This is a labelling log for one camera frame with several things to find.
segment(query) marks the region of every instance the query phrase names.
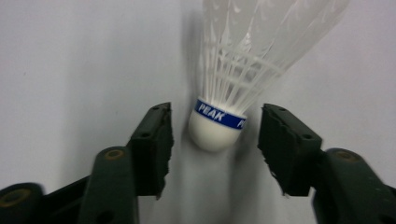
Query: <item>shuttlecock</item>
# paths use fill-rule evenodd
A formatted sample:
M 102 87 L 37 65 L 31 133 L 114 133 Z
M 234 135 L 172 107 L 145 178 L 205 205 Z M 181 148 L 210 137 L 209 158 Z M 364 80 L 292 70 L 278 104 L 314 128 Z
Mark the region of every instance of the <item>shuttlecock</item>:
M 189 131 L 202 149 L 232 146 L 245 111 L 341 19 L 349 0 L 204 0 L 204 85 Z

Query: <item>white background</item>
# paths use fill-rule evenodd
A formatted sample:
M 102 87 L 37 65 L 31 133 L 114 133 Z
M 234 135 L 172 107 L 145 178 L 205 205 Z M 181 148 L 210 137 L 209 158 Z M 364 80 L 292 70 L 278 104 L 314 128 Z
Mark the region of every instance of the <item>white background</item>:
M 315 223 L 310 199 L 285 198 L 257 145 L 260 107 L 282 105 L 323 149 L 361 154 L 396 186 L 396 2 L 352 0 L 343 20 L 249 111 L 235 148 L 210 154 L 186 134 L 194 103 L 201 1 L 1 1 L 0 189 L 46 192 L 88 175 L 153 105 L 172 102 L 175 146 L 142 223 Z

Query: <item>shuttlecock cork base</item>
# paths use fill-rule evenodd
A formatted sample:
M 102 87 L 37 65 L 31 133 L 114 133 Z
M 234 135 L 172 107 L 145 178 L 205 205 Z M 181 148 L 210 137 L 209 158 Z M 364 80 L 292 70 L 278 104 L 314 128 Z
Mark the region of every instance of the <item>shuttlecock cork base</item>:
M 221 151 L 235 143 L 246 119 L 198 98 L 190 116 L 190 136 L 201 149 Z

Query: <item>white wall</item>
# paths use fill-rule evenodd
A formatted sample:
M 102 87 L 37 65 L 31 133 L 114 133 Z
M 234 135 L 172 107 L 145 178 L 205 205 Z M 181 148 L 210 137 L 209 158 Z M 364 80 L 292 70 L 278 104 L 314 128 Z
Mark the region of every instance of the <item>white wall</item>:
M 176 144 L 163 197 L 142 223 L 315 223 L 310 199 L 281 196 L 260 155 L 262 103 L 361 154 L 396 186 L 396 2 L 352 0 L 344 19 L 250 110 L 220 154 L 185 132 L 196 97 L 201 1 L 2 1 L 0 189 L 54 191 L 124 145 L 153 105 L 171 101 Z

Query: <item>blue band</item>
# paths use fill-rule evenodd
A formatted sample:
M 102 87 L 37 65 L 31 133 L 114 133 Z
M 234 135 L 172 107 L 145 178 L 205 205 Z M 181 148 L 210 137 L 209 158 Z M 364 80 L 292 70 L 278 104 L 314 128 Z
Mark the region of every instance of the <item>blue band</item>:
M 206 117 L 207 119 L 211 119 L 216 123 L 225 125 L 227 127 L 241 130 L 244 128 L 244 124 L 246 119 L 237 117 L 235 115 L 228 114 L 224 110 L 218 109 L 213 105 L 209 105 L 200 99 L 197 100 L 197 104 L 195 105 L 195 111 Z

